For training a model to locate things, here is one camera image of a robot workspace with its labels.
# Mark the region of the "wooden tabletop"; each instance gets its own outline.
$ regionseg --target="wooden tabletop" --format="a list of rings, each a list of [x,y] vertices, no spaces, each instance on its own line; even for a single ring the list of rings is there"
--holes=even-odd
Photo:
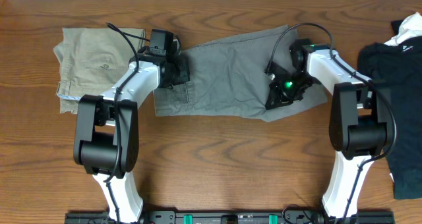
[[[62,28],[163,28],[185,48],[283,24],[329,29],[342,58],[392,37],[390,21],[422,0],[6,0],[0,16],[0,222],[62,223],[65,213],[107,208],[94,179],[73,161],[76,115],[59,113]],[[299,29],[315,43],[318,29]],[[155,117],[139,110],[138,191],[149,206],[179,210],[315,208],[334,163],[330,101],[265,123],[238,117]],[[391,209],[397,223],[422,222],[420,200],[395,200],[387,162],[369,171],[359,209]]]

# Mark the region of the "green strip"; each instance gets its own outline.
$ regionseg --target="green strip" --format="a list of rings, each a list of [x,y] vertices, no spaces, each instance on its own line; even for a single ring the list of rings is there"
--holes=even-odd
[[[278,216],[277,215],[270,215],[270,224],[277,224],[278,223]]]
[[[183,224],[192,224],[192,215],[184,215]]]

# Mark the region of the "folded gray fabric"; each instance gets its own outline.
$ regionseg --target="folded gray fabric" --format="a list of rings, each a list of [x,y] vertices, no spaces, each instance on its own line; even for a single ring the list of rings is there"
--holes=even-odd
[[[122,31],[144,37],[143,29]],[[143,40],[129,37],[135,49]],[[84,94],[99,95],[110,89],[127,71],[133,52],[118,32],[106,29],[64,28],[63,42],[54,49],[60,62],[60,113],[77,113]]]
[[[156,115],[234,115],[270,122],[325,103],[323,87],[314,85],[301,101],[265,110],[270,79],[264,69],[278,36],[285,30],[287,26],[241,34],[184,51],[191,81],[172,90],[155,90]],[[274,61],[290,73],[295,69],[289,46],[295,39],[296,31],[287,33],[274,56]]]

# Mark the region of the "white cloth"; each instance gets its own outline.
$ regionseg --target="white cloth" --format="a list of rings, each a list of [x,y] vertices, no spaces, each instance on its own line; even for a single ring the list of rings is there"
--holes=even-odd
[[[419,13],[415,13],[408,16],[398,29],[398,35],[391,38],[384,44],[389,46],[397,46],[407,39],[422,36],[422,16]]]

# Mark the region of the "folded cloth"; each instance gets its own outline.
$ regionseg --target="folded cloth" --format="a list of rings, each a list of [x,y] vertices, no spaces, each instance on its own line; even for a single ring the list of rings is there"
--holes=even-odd
[[[270,122],[326,102],[323,87],[315,84],[301,101],[265,110],[271,81],[264,69],[277,38],[286,30],[287,25],[241,34],[182,52],[189,61],[191,81],[172,90],[155,90],[156,115],[234,115]],[[295,69],[289,46],[295,39],[296,31],[287,33],[274,56],[275,63],[290,73]]]
[[[397,36],[394,36],[391,40],[385,42],[385,44],[397,46],[405,40],[417,36],[422,36],[422,16],[419,13],[415,13],[404,19],[398,28]]]
[[[358,71],[390,85],[397,123],[396,146],[387,157],[395,199],[422,198],[422,36],[397,46],[375,43],[359,53]]]
[[[122,31],[144,37],[143,29]],[[143,40],[129,37],[135,49]],[[127,71],[133,52],[126,40],[111,29],[64,28],[63,42],[53,49],[60,62],[60,113],[77,113],[85,94],[99,95],[110,89]]]

